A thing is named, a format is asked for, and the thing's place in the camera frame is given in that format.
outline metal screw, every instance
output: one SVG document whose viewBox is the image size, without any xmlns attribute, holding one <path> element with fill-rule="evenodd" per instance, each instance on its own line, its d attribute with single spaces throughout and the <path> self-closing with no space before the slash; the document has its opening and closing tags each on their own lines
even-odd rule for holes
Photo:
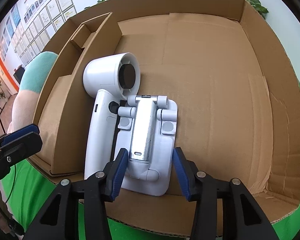
<svg viewBox="0 0 300 240">
<path fill-rule="evenodd" d="M 240 185 L 241 181 L 237 178 L 232 179 L 232 183 L 235 185 Z"/>
<path fill-rule="evenodd" d="M 104 173 L 103 171 L 98 171 L 98 172 L 96 173 L 96 177 L 97 177 L 97 178 L 102 178 L 104 175 L 105 175 L 105 173 Z"/>
<path fill-rule="evenodd" d="M 199 178 L 204 178 L 204 177 L 206 176 L 206 173 L 205 173 L 204 171 L 198 171 L 198 172 L 197 172 L 197 176 L 198 176 Z"/>
<path fill-rule="evenodd" d="M 61 181 L 61 185 L 62 186 L 67 186 L 69 184 L 69 179 L 63 179 L 62 181 Z"/>
</svg>

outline cardboard divider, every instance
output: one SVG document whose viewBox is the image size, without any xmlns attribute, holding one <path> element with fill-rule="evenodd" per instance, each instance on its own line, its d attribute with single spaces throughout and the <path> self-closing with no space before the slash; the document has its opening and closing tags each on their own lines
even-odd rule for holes
<svg viewBox="0 0 300 240">
<path fill-rule="evenodd" d="M 84 67 L 94 58 L 131 52 L 140 63 L 138 94 L 177 102 L 175 146 L 189 160 L 217 179 L 239 177 L 271 222 L 297 208 L 298 81 L 274 32 L 244 0 L 109 0 L 67 21 L 49 48 L 61 52 L 34 120 L 51 136 L 30 162 L 52 182 L 83 179 L 94 101 L 82 85 Z M 135 228 L 189 236 L 195 203 L 181 196 L 172 169 L 165 195 L 122 189 L 106 208 L 109 217 Z"/>
<path fill-rule="evenodd" d="M 90 42 L 85 45 L 91 34 Z M 83 71 L 91 60 L 112 55 L 121 35 L 112 13 L 82 23 L 52 67 L 36 109 L 37 116 L 42 113 L 38 125 L 43 147 L 39 153 L 30 157 L 38 165 L 44 162 L 42 168 L 52 176 L 78 173 L 84 169 L 86 141 L 94 99 L 84 90 Z M 66 58 L 72 61 L 68 62 L 68 65 L 62 65 L 62 61 Z M 44 95 L 48 93 L 49 96 L 41 111 Z"/>
</svg>

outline blue gripper pad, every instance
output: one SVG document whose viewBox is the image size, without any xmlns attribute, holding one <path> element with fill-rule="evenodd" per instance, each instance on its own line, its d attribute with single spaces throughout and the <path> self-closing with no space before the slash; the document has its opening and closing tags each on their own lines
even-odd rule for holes
<svg viewBox="0 0 300 240">
<path fill-rule="evenodd" d="M 126 173 L 126 169 L 128 166 L 128 151 L 124 149 L 124 153 L 121 157 L 121 160 L 118 164 L 117 170 L 114 174 L 113 181 L 112 181 L 112 191 L 110 198 L 112 201 L 119 195 L 120 188 L 123 182 L 124 174 Z"/>
<path fill-rule="evenodd" d="M 4 145 L 6 145 L 6 144 L 8 144 L 8 143 L 10 143 L 10 142 L 12 142 L 12 141 L 20 138 L 20 137 L 26 135 L 27 133 L 30 133 L 30 132 L 35 132 L 37 134 L 40 133 L 38 126 L 36 126 L 35 124 L 30 124 L 30 125 L 27 125 L 27 126 L 21 128 L 21 129 L 13 132 L 13 133 L 8 134 L 3 139 L 3 142 L 1 144 L 1 146 L 4 146 Z"/>
<path fill-rule="evenodd" d="M 190 200 L 191 193 L 189 187 L 189 179 L 186 174 L 185 168 L 180 160 L 179 154 L 176 149 L 173 149 L 172 163 L 177 173 L 178 181 L 181 187 L 182 194 L 186 197 L 186 200 Z"/>
</svg>

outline green tablecloth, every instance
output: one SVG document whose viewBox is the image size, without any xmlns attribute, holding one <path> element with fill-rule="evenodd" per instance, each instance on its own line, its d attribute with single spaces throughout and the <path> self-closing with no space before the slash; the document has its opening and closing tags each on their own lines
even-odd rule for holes
<svg viewBox="0 0 300 240">
<path fill-rule="evenodd" d="M 14 177 L 14 168 L 2 180 L 6 195 L 9 195 Z M 17 221 L 25 228 L 31 221 L 54 189 L 54 185 L 42 176 L 28 161 L 24 160 L 17 164 L 17 175 L 15 186 L 9 200 L 9 205 Z M 83 205 L 79 206 L 79 235 L 80 240 L 85 239 Z M 171 237 L 160 236 L 144 232 L 135 228 L 108 220 L 113 240 L 152 239 L 165 240 Z M 300 206 L 290 216 L 275 223 L 280 240 L 291 240 L 300 229 Z"/>
</svg>

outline cardboard box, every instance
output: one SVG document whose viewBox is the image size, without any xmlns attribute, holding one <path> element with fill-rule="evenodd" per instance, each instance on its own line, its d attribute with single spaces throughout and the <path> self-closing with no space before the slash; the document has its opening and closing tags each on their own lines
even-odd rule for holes
<svg viewBox="0 0 300 240">
<path fill-rule="evenodd" d="M 131 52 L 140 63 L 138 94 L 178 104 L 175 146 L 189 160 L 217 179 L 241 179 L 271 222 L 298 207 L 298 81 L 278 38 L 246 1 L 109 0 L 70 18 L 45 50 L 59 56 L 34 115 L 44 146 L 29 161 L 52 182 L 83 179 L 94 102 L 83 88 L 85 66 Z M 181 195 L 172 171 L 165 195 L 122 189 L 106 208 L 136 228 L 189 236 L 195 203 Z"/>
</svg>

